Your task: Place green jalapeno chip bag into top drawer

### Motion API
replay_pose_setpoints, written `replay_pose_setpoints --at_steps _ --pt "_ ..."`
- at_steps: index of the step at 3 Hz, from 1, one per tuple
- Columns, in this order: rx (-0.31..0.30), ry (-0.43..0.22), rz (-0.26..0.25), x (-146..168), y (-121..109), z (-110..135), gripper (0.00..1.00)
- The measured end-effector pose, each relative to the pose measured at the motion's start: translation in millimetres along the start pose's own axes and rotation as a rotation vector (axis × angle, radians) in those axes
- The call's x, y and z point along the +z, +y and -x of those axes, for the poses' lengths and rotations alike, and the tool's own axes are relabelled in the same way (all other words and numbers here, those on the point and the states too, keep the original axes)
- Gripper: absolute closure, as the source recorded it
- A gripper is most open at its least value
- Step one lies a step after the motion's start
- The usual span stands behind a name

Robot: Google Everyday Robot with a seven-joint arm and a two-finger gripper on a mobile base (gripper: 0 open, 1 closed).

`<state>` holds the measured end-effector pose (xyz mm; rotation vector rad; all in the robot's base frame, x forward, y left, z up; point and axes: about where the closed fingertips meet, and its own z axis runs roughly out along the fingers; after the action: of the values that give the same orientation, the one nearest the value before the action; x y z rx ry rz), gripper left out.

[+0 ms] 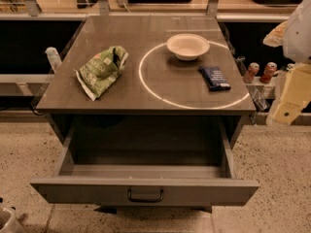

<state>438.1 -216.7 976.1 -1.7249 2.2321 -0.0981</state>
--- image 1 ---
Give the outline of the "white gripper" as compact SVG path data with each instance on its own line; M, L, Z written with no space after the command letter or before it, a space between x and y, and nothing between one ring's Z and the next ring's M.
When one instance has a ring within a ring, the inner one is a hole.
M291 125L311 102L311 0L303 0L262 41L269 47L283 45L284 56L296 63L280 78L280 89L272 103L266 124Z

